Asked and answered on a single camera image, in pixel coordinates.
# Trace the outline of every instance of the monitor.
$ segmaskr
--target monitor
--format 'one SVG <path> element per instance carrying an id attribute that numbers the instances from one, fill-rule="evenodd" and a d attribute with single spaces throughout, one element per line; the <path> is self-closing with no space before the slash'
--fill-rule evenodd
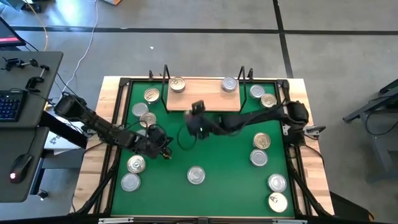
<path id="1" fill-rule="evenodd" d="M 25 46 L 24 39 L 19 35 L 0 17 L 0 47 L 17 47 Z"/>

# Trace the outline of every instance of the wooden tray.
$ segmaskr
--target wooden tray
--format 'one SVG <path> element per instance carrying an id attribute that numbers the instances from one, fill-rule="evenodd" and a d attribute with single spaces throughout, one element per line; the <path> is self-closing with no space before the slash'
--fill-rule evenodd
<path id="1" fill-rule="evenodd" d="M 174 93 L 169 85 L 167 109 L 169 111 L 191 110 L 192 103 L 203 100 L 207 111 L 239 111 L 241 109 L 239 88 L 232 93 L 227 93 L 221 89 L 222 81 L 221 79 L 186 78 L 185 90 L 182 93 Z"/>

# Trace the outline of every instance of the computer mouse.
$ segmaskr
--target computer mouse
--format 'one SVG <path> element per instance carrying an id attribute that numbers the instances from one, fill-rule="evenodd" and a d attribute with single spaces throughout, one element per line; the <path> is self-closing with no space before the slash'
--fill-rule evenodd
<path id="1" fill-rule="evenodd" d="M 22 154 L 14 160 L 11 166 L 10 171 L 10 181 L 13 184 L 21 183 L 28 171 L 30 162 L 32 161 L 33 157 L 29 154 Z"/>

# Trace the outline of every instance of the tin can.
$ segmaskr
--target tin can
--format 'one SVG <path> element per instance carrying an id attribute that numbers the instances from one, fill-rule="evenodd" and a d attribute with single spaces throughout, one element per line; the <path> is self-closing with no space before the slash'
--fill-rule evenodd
<path id="1" fill-rule="evenodd" d="M 253 139 L 253 146 L 258 149 L 268 149 L 271 145 L 271 138 L 266 133 L 257 133 Z"/>
<path id="2" fill-rule="evenodd" d="M 272 174 L 268 177 L 268 186 L 273 192 L 281 193 L 286 190 L 286 179 L 280 174 Z"/>
<path id="3" fill-rule="evenodd" d="M 148 106 L 145 103 L 136 103 L 134 106 L 132 106 L 132 113 L 138 118 L 145 113 L 148 113 L 148 111 Z"/>
<path id="4" fill-rule="evenodd" d="M 205 180 L 205 170 L 203 170 L 202 167 L 200 166 L 193 166 L 191 169 L 188 170 L 188 181 L 191 182 L 191 184 L 201 184 Z"/>
<path id="5" fill-rule="evenodd" d="M 142 127 L 146 128 L 147 126 L 151 126 L 156 124 L 156 115 L 154 113 L 148 112 L 143 114 L 139 120 L 141 121 L 140 124 Z"/>
<path id="6" fill-rule="evenodd" d="M 281 193 L 272 193 L 268 198 L 270 208 L 277 213 L 282 213 L 287 208 L 287 199 Z"/>
<path id="7" fill-rule="evenodd" d="M 144 92 L 144 99 L 149 103 L 156 103 L 160 99 L 160 92 L 156 88 L 149 88 Z"/>
<path id="8" fill-rule="evenodd" d="M 127 161 L 127 170 L 133 174 L 142 172 L 146 167 L 145 159 L 140 155 L 132 156 Z"/>
<path id="9" fill-rule="evenodd" d="M 253 85 L 250 87 L 250 97 L 253 99 L 260 99 L 263 94 L 265 94 L 266 91 L 262 86 L 259 85 Z"/>
<path id="10" fill-rule="evenodd" d="M 276 97 L 272 94 L 265 93 L 261 96 L 261 105 L 265 108 L 271 108 L 276 105 Z"/>
<path id="11" fill-rule="evenodd" d="M 128 173 L 122 178 L 122 189 L 127 192 L 133 192 L 141 185 L 141 179 L 137 174 Z"/>
<path id="12" fill-rule="evenodd" d="M 237 86 L 238 81 L 236 81 L 236 79 L 233 77 L 225 77 L 221 83 L 221 88 L 227 93 L 232 93 L 235 91 Z"/>
<path id="13" fill-rule="evenodd" d="M 250 153 L 250 161 L 256 167 L 261 167 L 267 164 L 268 156 L 263 150 L 255 149 Z"/>
<path id="14" fill-rule="evenodd" d="M 185 90 L 185 80 L 182 77 L 174 77 L 170 81 L 170 87 L 174 93 L 182 93 Z"/>

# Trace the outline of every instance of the black floor line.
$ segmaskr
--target black floor line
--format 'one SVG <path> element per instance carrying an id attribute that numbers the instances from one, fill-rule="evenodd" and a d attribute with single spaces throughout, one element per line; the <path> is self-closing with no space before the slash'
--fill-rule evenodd
<path id="1" fill-rule="evenodd" d="M 14 26 L 16 31 L 44 31 L 42 27 Z M 48 32 L 92 32 L 92 27 L 46 27 Z M 183 34 L 278 34 L 274 29 L 189 29 L 189 28 L 113 28 L 97 27 L 94 32 L 105 33 L 183 33 Z"/>
<path id="2" fill-rule="evenodd" d="M 42 32 L 42 27 L 12 26 L 16 31 Z M 92 32 L 92 27 L 49 26 L 49 32 Z M 300 35 L 398 35 L 398 30 L 285 30 L 285 29 L 195 29 L 195 28 L 117 28 L 97 27 L 105 33 L 186 33 L 186 34 L 300 34 Z"/>
<path id="3" fill-rule="evenodd" d="M 289 51 L 287 50 L 284 23 L 282 22 L 282 16 L 280 14 L 279 3 L 278 0 L 273 0 L 272 2 L 274 3 L 276 23 L 278 25 L 280 47 L 282 49 L 282 57 L 284 59 L 286 76 L 287 78 L 293 78 L 292 64 L 290 63 Z"/>

